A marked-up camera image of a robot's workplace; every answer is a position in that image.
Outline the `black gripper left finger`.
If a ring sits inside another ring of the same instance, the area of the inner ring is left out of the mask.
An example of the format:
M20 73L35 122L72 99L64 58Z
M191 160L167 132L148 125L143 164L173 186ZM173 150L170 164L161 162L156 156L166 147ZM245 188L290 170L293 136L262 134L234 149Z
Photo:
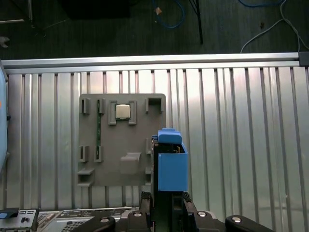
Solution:
M92 218L92 232L150 232L150 206L152 197L149 192L142 192L138 210L130 211L118 221L112 216L95 216Z

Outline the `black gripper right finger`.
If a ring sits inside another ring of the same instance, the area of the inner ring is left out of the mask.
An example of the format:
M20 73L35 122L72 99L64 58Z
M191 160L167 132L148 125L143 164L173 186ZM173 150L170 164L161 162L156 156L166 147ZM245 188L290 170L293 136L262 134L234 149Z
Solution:
M185 232L271 232L269 229L245 216L231 215L221 222L212 212L197 210L189 193L183 193Z

